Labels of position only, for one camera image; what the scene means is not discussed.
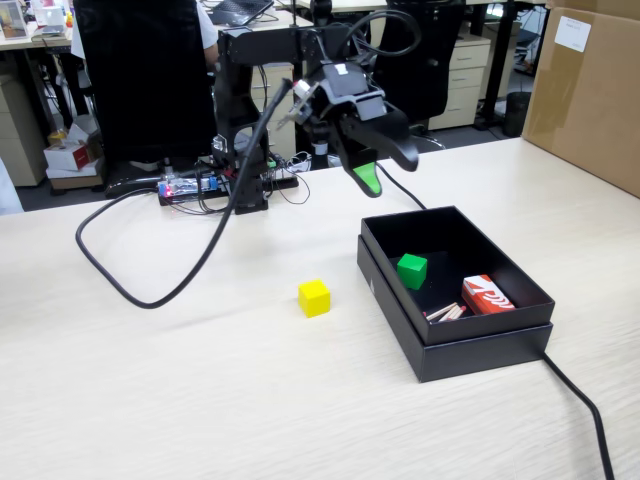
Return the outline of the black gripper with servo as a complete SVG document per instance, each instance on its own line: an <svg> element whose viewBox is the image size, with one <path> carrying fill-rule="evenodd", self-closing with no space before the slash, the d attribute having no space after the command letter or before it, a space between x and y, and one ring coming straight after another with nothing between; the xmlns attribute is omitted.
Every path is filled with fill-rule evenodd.
<svg viewBox="0 0 640 480"><path fill-rule="evenodd" d="M354 63L334 63L321 69L319 86L326 97L322 117L346 115L331 125L331 142L344 171L371 198L382 193L376 155L392 158L405 171L418 168L419 152L406 115L385 104L384 92L373 87Z"/></svg>

